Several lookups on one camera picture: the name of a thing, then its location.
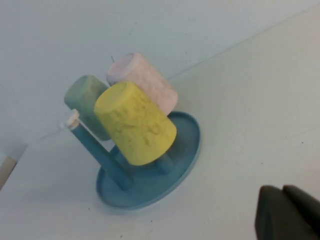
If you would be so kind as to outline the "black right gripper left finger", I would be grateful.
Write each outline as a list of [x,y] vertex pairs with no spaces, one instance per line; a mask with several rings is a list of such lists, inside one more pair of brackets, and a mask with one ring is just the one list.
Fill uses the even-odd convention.
[[255,215],[258,240],[318,240],[314,231],[285,195],[283,189],[264,185],[259,190]]

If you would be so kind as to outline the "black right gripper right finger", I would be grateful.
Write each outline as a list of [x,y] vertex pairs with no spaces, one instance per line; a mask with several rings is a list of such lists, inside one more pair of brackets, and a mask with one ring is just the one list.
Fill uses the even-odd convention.
[[319,232],[320,201],[294,185],[284,185],[282,191],[313,230]]

